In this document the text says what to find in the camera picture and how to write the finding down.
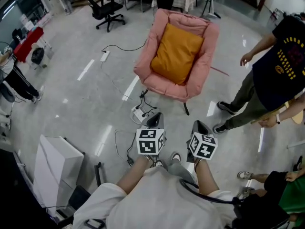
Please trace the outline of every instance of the black bag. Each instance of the black bag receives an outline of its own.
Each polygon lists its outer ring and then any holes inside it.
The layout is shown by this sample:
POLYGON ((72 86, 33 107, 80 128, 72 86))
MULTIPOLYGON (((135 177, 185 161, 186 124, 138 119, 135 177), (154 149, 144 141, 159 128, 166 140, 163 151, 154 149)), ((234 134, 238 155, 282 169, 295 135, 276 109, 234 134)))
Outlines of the black bag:
POLYGON ((37 48, 34 50, 32 54, 31 61, 35 64, 40 64, 42 59, 44 57, 44 49, 43 48, 37 48))
POLYGON ((198 193, 189 187, 191 185, 193 188, 199 189, 194 183, 180 179, 180 184, 194 195, 212 203, 233 205, 236 214, 236 219, 232 221, 233 229, 279 229, 287 227, 289 215, 278 204, 271 203, 265 197, 253 194, 242 200, 234 197, 232 201, 224 201, 198 193))

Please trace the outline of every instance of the red table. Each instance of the red table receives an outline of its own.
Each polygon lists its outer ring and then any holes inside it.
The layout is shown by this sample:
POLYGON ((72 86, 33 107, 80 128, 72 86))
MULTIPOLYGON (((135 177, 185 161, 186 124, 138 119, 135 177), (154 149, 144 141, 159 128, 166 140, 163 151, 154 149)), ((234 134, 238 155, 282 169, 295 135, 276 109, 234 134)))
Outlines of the red table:
POLYGON ((18 46, 14 50, 14 54, 17 57, 18 61, 25 63, 26 57, 29 55, 32 50, 32 44, 36 43, 40 37, 43 35, 43 29, 41 27, 37 27, 34 31, 30 31, 27 35, 25 41, 18 46))

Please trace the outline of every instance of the black t-shirt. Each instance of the black t-shirt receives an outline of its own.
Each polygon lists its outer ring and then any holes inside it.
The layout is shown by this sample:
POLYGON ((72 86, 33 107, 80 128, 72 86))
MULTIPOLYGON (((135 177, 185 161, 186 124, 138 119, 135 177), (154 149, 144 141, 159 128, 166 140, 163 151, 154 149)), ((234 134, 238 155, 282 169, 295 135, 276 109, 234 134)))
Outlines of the black t-shirt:
POLYGON ((273 35, 277 43, 253 65, 258 98, 269 111, 305 88, 305 24, 287 16, 273 35))

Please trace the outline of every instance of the white cabinet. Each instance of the white cabinet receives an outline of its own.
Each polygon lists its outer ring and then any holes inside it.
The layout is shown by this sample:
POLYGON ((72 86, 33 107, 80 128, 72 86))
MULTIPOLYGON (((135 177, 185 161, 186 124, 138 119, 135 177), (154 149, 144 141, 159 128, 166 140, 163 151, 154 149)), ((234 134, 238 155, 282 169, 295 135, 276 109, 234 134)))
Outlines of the white cabinet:
MULTIPOLYGON (((62 137, 40 136, 34 170, 34 192, 43 207, 65 206, 76 188, 84 155, 62 137)), ((55 215, 56 208, 49 209, 55 215)))

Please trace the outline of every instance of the pink armchair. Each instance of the pink armchair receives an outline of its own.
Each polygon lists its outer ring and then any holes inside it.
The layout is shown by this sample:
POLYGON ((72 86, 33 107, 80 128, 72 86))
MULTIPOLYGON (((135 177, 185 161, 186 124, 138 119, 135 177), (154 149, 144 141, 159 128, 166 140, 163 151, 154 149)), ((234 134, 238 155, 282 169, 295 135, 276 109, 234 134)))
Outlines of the pink armchair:
POLYGON ((144 94, 148 90, 151 90, 179 100, 183 102, 185 111, 189 115, 186 101, 201 93, 203 84, 210 70, 218 35, 218 25, 210 21, 188 14, 158 9, 146 44, 133 70, 139 76, 142 84, 147 88, 144 94), (177 85, 155 73, 150 68, 151 61, 157 54, 159 43, 167 23, 204 38, 204 42, 194 60, 194 65, 185 85, 177 85))

